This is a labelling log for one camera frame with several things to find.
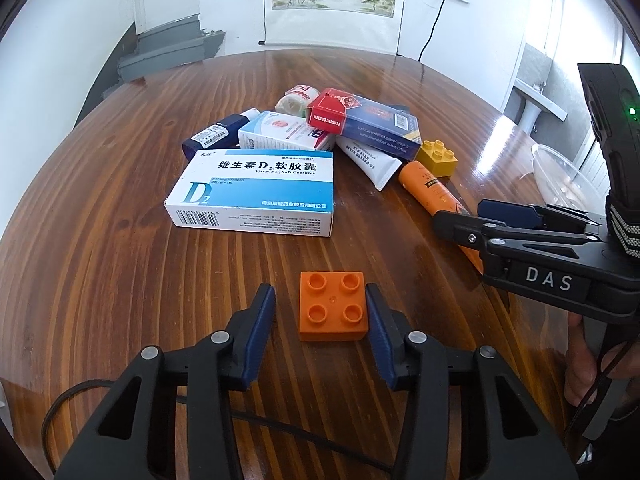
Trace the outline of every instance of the orange building block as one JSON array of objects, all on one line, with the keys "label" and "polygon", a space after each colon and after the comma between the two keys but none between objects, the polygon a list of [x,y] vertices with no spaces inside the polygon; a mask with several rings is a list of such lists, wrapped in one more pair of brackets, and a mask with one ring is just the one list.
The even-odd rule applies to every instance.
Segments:
[{"label": "orange building block", "polygon": [[420,162],[435,178],[451,176],[458,165],[458,160],[441,140],[431,142],[425,140],[418,150],[415,160]]},{"label": "orange building block", "polygon": [[300,272],[300,341],[358,341],[368,331],[364,274]]}]

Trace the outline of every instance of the wooden table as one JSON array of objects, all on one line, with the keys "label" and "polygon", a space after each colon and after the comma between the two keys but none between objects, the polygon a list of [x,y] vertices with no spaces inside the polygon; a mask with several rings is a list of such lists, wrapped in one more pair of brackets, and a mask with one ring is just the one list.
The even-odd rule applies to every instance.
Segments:
[{"label": "wooden table", "polygon": [[[301,270],[360,270],[413,327],[443,344],[496,347],[552,424],[564,424],[562,311],[495,290],[398,184],[377,192],[335,150],[330,238],[172,225],[164,206],[186,161],[181,140],[233,112],[273,108],[295,84],[345,89],[410,106],[423,139],[460,160],[449,187],[475,211],[482,198],[541,203],[529,139],[497,110],[409,59],[338,49],[256,52],[162,72],[114,92],[64,140],[25,193],[0,243],[0,377],[17,440],[46,471],[40,423],[52,400],[89,378],[115,379],[146,345],[190,346],[246,308],[258,284],[278,298],[257,383],[232,396],[249,410],[392,463],[405,396],[377,375],[366,340],[298,340]],[[65,406],[56,462],[104,390]],[[184,409],[178,461],[185,473]],[[245,422],[236,436],[247,479],[383,479],[385,474]],[[456,435],[451,438],[456,468]]]}]

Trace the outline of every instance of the black power cord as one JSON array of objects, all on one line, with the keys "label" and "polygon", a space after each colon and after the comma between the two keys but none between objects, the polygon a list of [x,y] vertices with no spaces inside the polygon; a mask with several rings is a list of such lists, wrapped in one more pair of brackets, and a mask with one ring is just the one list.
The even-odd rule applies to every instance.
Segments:
[{"label": "black power cord", "polygon": [[431,35],[429,36],[427,43],[424,44],[424,47],[420,51],[420,56],[418,56],[418,61],[422,59],[422,54],[424,54],[424,49],[427,48],[427,45],[431,43],[431,38],[433,38],[433,32],[436,30],[436,25],[438,24],[438,20],[440,19],[440,13],[442,12],[442,7],[444,7],[444,2],[446,1],[447,0],[442,0],[442,3],[440,4],[440,10],[438,11],[438,15],[436,16],[436,21],[433,22],[433,27],[431,28]]},{"label": "black power cord", "polygon": [[[82,392],[86,392],[87,390],[93,390],[94,388],[111,388],[115,384],[115,381],[110,381],[107,379],[91,379],[88,381],[83,381],[82,383],[76,384],[76,386],[72,386],[68,390],[62,392],[56,400],[53,401],[53,404],[47,411],[47,414],[44,416],[44,420],[42,421],[42,428],[40,429],[40,439],[42,441],[42,450],[44,452],[44,456],[47,459],[47,464],[49,465],[49,469],[53,474],[56,473],[56,465],[53,463],[53,458],[51,457],[51,453],[49,452],[49,446],[47,444],[49,437],[49,428],[51,427],[51,423],[53,418],[56,416],[56,413],[67,400],[75,397],[77,394]],[[187,397],[186,396],[177,396],[176,402],[179,404],[186,404]],[[393,467],[380,462],[374,458],[371,458],[359,451],[354,451],[349,449],[348,447],[342,446],[333,440],[329,440],[324,436],[317,435],[315,433],[311,433],[309,431],[303,430],[302,428],[297,428],[296,426],[292,426],[290,424],[286,424],[284,422],[280,422],[279,420],[273,420],[270,418],[266,418],[260,415],[255,415],[255,413],[247,413],[240,412],[238,410],[232,410],[231,416],[236,418],[237,420],[244,420],[250,424],[258,424],[259,426],[264,426],[265,428],[270,428],[270,430],[282,431],[283,433],[288,433],[296,438],[306,440],[311,442],[312,444],[316,444],[316,446],[324,447],[329,449],[330,451],[334,451],[336,453],[340,453],[352,460],[363,463],[365,465],[369,465],[380,471],[384,471],[385,473],[391,474]]]},{"label": "black power cord", "polygon": [[602,386],[604,379],[613,371],[613,368],[618,366],[620,361],[622,361],[622,359],[631,350],[631,347],[636,342],[638,342],[638,339],[630,339],[629,341],[627,341],[625,345],[620,349],[620,352],[618,352],[616,356],[613,358],[613,361],[609,363],[609,366],[607,366],[601,373],[597,375],[596,380],[593,381],[593,384],[591,385],[591,388],[589,388],[589,391],[587,391],[587,393],[584,394],[584,397],[582,398],[582,400],[580,400],[580,404],[578,404],[578,407],[575,410],[574,416],[572,416],[572,419],[571,421],[569,421],[569,424],[567,425],[566,430],[564,430],[564,446],[565,447],[567,445],[567,438],[569,437],[571,430],[574,428],[576,421],[578,420],[578,418],[580,417],[584,409],[587,407],[587,403],[589,402],[589,399],[591,399],[591,396],[597,391],[599,387]]}]

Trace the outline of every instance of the barcode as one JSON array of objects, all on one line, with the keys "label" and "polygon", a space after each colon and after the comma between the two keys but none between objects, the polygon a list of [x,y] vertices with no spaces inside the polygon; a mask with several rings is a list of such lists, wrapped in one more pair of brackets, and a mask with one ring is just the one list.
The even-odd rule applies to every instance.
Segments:
[{"label": "barcode", "polygon": [[206,225],[210,227],[219,227],[218,219],[214,213],[208,211],[176,211],[183,224],[188,225]]},{"label": "barcode", "polygon": [[228,136],[229,132],[225,127],[219,124],[213,124],[209,128],[205,128],[199,134],[195,134],[191,139],[202,144],[203,148],[218,142],[223,137]]},{"label": "barcode", "polygon": [[396,126],[402,128],[404,131],[409,131],[409,121],[403,115],[396,114]]}]

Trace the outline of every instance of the yellow building block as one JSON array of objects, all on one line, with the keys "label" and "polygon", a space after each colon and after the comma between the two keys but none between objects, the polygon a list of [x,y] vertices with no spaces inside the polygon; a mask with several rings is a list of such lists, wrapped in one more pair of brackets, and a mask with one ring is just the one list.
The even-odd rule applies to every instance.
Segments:
[{"label": "yellow building block", "polygon": [[441,140],[435,142],[425,140],[415,160],[431,171],[436,178],[453,175],[458,164],[454,153],[448,150]]}]

